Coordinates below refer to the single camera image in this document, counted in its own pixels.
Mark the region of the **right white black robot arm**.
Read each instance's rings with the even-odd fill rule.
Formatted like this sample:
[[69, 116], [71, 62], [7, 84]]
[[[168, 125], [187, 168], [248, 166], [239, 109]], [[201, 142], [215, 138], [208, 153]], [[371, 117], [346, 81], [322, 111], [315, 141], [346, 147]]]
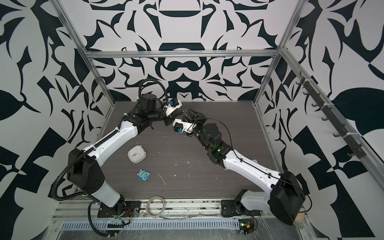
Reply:
[[248, 211], [270, 211], [286, 225], [293, 225], [306, 200], [296, 176], [284, 171], [280, 173], [252, 161], [233, 148], [231, 143], [222, 139], [218, 126], [208, 124], [207, 118], [187, 108], [182, 119], [173, 122], [174, 131], [180, 135], [193, 136], [207, 151], [209, 159], [226, 170], [233, 171], [248, 179], [266, 194], [256, 197], [252, 191], [240, 194], [240, 204]]

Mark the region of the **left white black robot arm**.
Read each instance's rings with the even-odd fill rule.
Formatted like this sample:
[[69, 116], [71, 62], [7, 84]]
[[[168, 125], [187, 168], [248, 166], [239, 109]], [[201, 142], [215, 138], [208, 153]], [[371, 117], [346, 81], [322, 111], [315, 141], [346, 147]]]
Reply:
[[67, 180], [97, 203], [108, 208], [122, 205], [122, 195], [107, 183], [101, 167], [115, 151], [153, 122], [163, 121], [168, 126], [173, 121], [172, 114], [181, 106], [181, 101], [175, 98], [163, 102], [153, 94], [140, 96], [132, 111], [124, 114], [113, 131], [83, 150], [70, 152]]

